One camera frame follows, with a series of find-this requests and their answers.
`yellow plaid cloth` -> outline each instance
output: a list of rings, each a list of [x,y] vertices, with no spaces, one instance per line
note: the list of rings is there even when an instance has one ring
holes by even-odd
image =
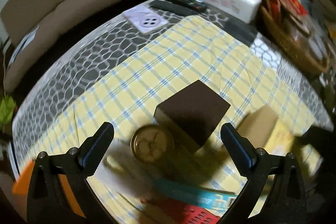
[[[241,177],[219,136],[221,125],[238,125],[249,112],[265,104],[278,113],[287,128],[303,133],[314,117],[276,73],[253,56],[248,47],[198,16],[183,19],[135,53],[92,86],[64,111],[31,149],[61,154],[79,147],[100,125],[109,121],[115,138],[130,140],[136,128],[153,122],[155,107],[200,79],[231,104],[228,112],[195,155],[178,151],[174,161],[184,180],[236,194]],[[318,156],[306,148],[304,159],[315,168]],[[173,223],[151,205],[112,193],[93,176],[90,185],[107,210],[120,222]]]

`coffee table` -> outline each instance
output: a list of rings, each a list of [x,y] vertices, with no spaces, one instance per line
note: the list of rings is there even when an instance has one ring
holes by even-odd
[[[183,18],[170,12],[154,10],[169,24],[143,35],[120,14],[82,38],[49,68],[26,97],[13,121],[13,143],[18,163],[24,160],[29,149],[58,115],[83,92]],[[220,28],[224,28],[228,20],[227,16],[213,9],[208,9],[200,16]],[[259,33],[250,50],[298,94],[318,124],[333,128],[322,101],[308,80],[274,44]]]

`wicker basket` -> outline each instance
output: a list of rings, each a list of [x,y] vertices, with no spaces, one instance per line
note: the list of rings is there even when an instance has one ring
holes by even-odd
[[[322,72],[326,73],[328,71],[330,62],[329,57],[324,58],[321,63],[319,63],[309,53],[303,51],[291,37],[280,29],[265,7],[261,7],[261,12],[269,33],[280,48],[290,57],[294,65],[300,70],[309,72],[313,75],[319,75]]]

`can lid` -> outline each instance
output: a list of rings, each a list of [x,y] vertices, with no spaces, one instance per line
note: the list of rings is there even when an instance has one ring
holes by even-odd
[[[133,154],[142,162],[154,163],[172,150],[173,139],[169,132],[156,125],[139,128],[131,140]]]

